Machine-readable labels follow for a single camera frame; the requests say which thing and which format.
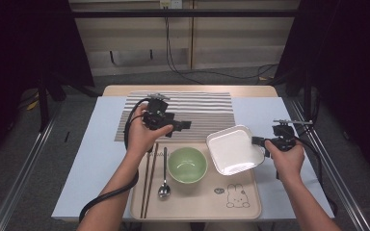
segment metal rail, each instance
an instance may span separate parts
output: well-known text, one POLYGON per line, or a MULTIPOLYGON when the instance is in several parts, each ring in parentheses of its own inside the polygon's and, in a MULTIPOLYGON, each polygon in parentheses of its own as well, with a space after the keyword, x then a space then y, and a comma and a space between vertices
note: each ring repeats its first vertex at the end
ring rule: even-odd
MULTIPOLYGON (((304 120, 304 109, 302 105, 297 100, 292 100, 291 103, 299 119, 304 120)), ((314 129, 307 129, 306 134, 308 135, 308 138, 310 139, 311 144, 320 154, 323 167, 327 175, 329 176, 338 196, 341 198, 341 201, 345 209, 347 210, 348 215, 353 221, 356 229, 358 231, 366 231, 366 230, 370 231, 370 226, 368 224, 368 221, 366 220, 364 214, 359 208, 358 203, 354 199, 347 185, 344 183, 344 180, 341 178, 341 175, 339 174, 337 168, 332 162, 332 159, 330 158, 330 155, 327 152, 326 148, 323 146, 322 142, 320 141, 320 138, 318 137, 316 131, 314 131, 314 129)))
POLYGON ((17 205, 17 202, 19 201, 20 197, 23 194, 23 191, 26 187, 26 184, 32 173, 32 170, 34 169, 34 166, 36 165, 36 162, 38 161, 38 158, 40 156, 41 151, 43 150, 43 147, 47 141, 47 138, 49 137, 50 132, 52 131, 54 122, 60 113, 62 105, 63 103, 59 103, 55 107, 53 116, 49 120, 47 126, 42 132, 38 134, 35 144, 33 145, 31 151, 29 152, 29 155, 26 158, 26 161, 23 164, 22 169, 17 174, 17 177, 8 195, 6 196, 4 202, 2 203, 0 207, 0 231, 5 230, 8 225, 8 222, 17 205))
POLYGON ((105 17, 296 17, 304 14, 297 10, 74 10, 16 12, 18 15, 37 17, 73 17, 73 18, 105 18, 105 17))

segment spoon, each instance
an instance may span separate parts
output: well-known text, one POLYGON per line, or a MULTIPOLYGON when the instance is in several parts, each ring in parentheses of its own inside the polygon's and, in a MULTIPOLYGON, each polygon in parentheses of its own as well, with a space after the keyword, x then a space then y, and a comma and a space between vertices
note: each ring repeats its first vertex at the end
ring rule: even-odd
POLYGON ((171 194, 170 186, 167 185, 167 147, 164 147, 164 184, 159 188, 158 195, 160 198, 171 194))

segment white plate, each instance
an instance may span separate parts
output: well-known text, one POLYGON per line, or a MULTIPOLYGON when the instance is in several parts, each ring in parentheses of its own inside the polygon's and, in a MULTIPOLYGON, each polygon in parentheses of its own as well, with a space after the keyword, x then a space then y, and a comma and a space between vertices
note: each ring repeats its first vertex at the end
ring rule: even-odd
POLYGON ((251 130, 243 125, 207 137, 206 144, 220 174, 233 175, 263 163, 264 153, 260 147, 251 144, 251 137, 251 130))

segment ceramic bowl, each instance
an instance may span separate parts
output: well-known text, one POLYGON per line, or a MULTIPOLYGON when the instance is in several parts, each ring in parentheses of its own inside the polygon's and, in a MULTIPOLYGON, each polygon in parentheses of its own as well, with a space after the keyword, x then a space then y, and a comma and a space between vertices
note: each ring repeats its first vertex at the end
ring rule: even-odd
POLYGON ((205 156, 193 147, 174 150, 168 158, 167 166, 171 177, 184 184, 196 183, 208 169, 205 156))

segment striped placemat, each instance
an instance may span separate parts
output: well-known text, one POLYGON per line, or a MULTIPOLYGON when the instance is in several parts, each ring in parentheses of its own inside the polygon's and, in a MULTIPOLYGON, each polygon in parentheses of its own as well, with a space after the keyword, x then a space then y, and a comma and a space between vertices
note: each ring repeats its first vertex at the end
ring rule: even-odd
POLYGON ((229 92, 133 91, 127 96, 115 141, 123 141, 124 125, 135 104, 155 93, 169 98, 165 100, 169 104, 167 113, 174 113, 175 120, 192 121, 191 129, 173 132, 171 138, 158 141, 205 141, 209 134, 235 126, 229 92))

